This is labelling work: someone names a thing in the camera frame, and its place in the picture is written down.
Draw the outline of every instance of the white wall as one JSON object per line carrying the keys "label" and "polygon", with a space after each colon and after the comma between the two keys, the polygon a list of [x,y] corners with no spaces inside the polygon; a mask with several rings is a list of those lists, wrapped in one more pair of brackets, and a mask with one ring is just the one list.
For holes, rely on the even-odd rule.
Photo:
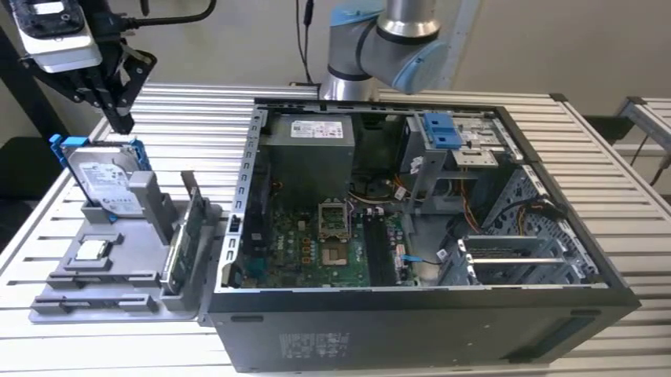
{"label": "white wall", "polygon": [[560,92],[608,115],[671,97],[669,14],[668,0],[482,0],[453,89]]}
{"label": "white wall", "polygon": [[[309,66],[315,81],[325,74],[330,10],[341,2],[314,1]],[[117,0],[110,4],[115,12],[141,17],[137,0]],[[149,16],[179,16],[201,12],[207,0],[153,0],[149,4]],[[457,7],[458,0],[438,0],[436,14],[445,31]],[[293,9],[293,0],[218,0],[210,17],[195,24],[138,29],[127,42],[158,58],[150,80],[233,85],[303,82]]]}

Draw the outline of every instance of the yellow wire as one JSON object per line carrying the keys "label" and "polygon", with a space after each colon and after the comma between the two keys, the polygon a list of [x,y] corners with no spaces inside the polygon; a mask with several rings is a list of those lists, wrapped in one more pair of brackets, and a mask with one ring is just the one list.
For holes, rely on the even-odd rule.
{"label": "yellow wire", "polygon": [[480,225],[477,225],[477,221],[474,220],[474,216],[470,212],[470,206],[468,206],[468,200],[465,199],[465,188],[462,186],[462,179],[460,180],[461,184],[461,199],[462,199],[462,216],[465,217],[465,221],[470,226],[470,229],[474,233],[480,233]]}
{"label": "yellow wire", "polygon": [[520,208],[517,220],[516,220],[516,226],[520,229],[520,236],[524,236],[524,213],[525,212],[526,212],[526,209],[524,207]]}

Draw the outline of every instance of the white sticker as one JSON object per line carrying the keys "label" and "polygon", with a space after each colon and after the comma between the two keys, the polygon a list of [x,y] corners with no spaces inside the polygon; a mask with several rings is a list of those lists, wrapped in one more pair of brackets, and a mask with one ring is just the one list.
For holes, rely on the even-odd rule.
{"label": "white sticker", "polygon": [[477,135],[470,132],[470,131],[462,131],[461,132],[461,139],[462,140],[476,140],[477,139]]}
{"label": "white sticker", "polygon": [[290,137],[341,139],[342,123],[295,120],[290,123]]}
{"label": "white sticker", "polygon": [[444,249],[440,249],[436,255],[438,256],[441,262],[444,262],[448,258],[448,252]]}
{"label": "white sticker", "polygon": [[279,352],[283,359],[346,357],[349,345],[349,332],[279,334]]}
{"label": "white sticker", "polygon": [[408,190],[405,190],[402,187],[398,187],[398,189],[396,190],[396,193],[394,193],[396,200],[402,200],[402,198],[405,197],[406,191]]}
{"label": "white sticker", "polygon": [[142,214],[142,207],[127,190],[123,170],[111,163],[81,163],[81,174],[87,185],[87,194],[99,206],[118,216]]}

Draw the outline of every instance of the metal rail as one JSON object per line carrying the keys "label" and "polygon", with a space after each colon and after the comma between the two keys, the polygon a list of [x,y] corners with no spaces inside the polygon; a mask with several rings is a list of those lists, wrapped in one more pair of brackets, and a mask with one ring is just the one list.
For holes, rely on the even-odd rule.
{"label": "metal rail", "polygon": [[629,118],[671,153],[671,99],[628,97],[617,115]]}
{"label": "metal rail", "polygon": [[[178,172],[194,170],[202,194],[225,209],[251,99],[314,95],[313,89],[299,87],[147,85],[133,108],[133,136],[146,145],[161,189],[173,198],[186,199]],[[380,96],[382,101],[505,106],[642,307],[549,366],[360,374],[671,375],[671,209],[570,105],[541,94],[430,91],[405,96],[382,91]],[[103,124],[93,137],[126,138],[109,133]],[[79,369],[86,375],[97,372],[91,369],[111,368],[125,375],[143,375],[145,367],[151,367],[153,373],[234,375],[217,334],[194,322],[29,323],[26,308],[81,225],[82,199],[62,174],[0,254],[0,371],[49,370],[50,375],[77,375],[71,369]],[[113,354],[99,351],[110,347]]]}

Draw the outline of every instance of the green circuit board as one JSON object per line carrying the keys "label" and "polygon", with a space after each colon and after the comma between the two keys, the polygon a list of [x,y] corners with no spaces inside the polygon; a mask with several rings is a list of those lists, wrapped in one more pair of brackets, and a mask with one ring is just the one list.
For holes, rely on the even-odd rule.
{"label": "green circuit board", "polygon": [[[384,219],[389,253],[396,243],[404,245],[398,216]],[[274,212],[267,258],[246,259],[242,287],[368,287],[362,217],[350,219],[350,237],[319,239],[317,212]]]}

